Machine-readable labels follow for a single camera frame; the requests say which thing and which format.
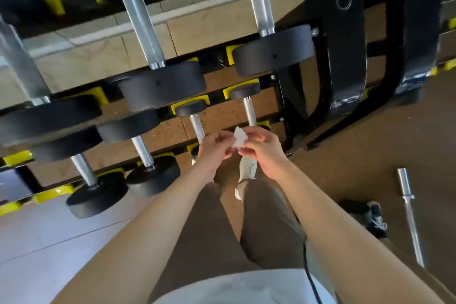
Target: hand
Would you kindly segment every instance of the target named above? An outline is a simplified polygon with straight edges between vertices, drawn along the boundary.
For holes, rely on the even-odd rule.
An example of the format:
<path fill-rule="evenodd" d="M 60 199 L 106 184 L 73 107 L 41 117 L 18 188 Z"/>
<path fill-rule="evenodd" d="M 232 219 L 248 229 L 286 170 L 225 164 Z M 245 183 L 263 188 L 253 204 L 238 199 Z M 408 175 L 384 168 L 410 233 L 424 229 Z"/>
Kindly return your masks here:
<path fill-rule="evenodd" d="M 222 161 L 233 154 L 235 149 L 231 148 L 231 146 L 234 141 L 236 141 L 236 138 L 230 131 L 221 130 L 207 135 L 200 144 L 197 162 L 194 167 L 201 168 L 212 180 Z"/>
<path fill-rule="evenodd" d="M 237 151 L 258 161 L 263 172 L 271 179 L 278 180 L 281 170 L 290 161 L 282 150 L 277 135 L 261 127 L 244 128 L 248 139 Z"/>

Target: white tissue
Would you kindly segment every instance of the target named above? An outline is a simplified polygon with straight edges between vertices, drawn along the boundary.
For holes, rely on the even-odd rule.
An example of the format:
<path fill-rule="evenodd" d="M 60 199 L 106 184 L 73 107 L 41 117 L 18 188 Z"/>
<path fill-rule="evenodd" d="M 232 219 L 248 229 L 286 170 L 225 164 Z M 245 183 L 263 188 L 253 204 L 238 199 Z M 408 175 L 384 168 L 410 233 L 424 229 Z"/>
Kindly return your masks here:
<path fill-rule="evenodd" d="M 234 130 L 234 137 L 236 137 L 236 141 L 232 145 L 233 148 L 239 148 L 244 146 L 244 141 L 247 139 L 247 134 L 241 129 L 239 126 L 236 127 Z"/>

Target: forearm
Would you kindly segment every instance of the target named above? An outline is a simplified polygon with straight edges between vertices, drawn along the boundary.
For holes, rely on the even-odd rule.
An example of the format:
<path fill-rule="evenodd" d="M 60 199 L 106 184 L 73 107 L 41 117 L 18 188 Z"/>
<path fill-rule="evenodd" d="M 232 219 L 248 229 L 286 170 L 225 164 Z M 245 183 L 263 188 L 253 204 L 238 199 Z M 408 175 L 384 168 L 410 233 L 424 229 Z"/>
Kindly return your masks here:
<path fill-rule="evenodd" d="M 196 165 L 181 175 L 78 272 L 53 304 L 144 304 L 207 182 Z"/>
<path fill-rule="evenodd" d="M 293 164 L 278 183 L 345 304 L 442 302 Z"/>

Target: person's left hand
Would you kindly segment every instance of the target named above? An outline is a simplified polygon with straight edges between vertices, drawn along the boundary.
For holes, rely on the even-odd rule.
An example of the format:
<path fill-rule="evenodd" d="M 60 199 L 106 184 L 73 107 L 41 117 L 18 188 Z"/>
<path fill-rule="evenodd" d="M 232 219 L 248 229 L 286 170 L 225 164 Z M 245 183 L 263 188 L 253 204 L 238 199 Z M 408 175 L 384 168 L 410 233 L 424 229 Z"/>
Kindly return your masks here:
<path fill-rule="evenodd" d="M 207 135 L 200 144 L 197 162 L 194 166 L 207 173 L 212 180 L 222 161 L 229 158 L 235 151 L 231 148 L 235 141 L 236 138 L 230 131 L 221 130 Z"/>

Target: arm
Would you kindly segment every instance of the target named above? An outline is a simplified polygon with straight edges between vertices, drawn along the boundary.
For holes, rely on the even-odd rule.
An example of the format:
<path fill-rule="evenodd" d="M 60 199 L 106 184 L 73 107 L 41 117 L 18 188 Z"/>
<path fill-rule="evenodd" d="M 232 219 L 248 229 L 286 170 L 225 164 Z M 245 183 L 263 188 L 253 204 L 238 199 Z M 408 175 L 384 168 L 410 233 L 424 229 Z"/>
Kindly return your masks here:
<path fill-rule="evenodd" d="M 256 158 L 288 197 L 318 261 L 345 304 L 443 303 L 382 243 L 284 155 L 276 135 L 247 128 L 241 155 Z"/>
<path fill-rule="evenodd" d="M 206 136 L 195 165 L 113 237 L 52 304 L 146 303 L 198 194 L 231 156 L 233 143 L 227 131 Z"/>

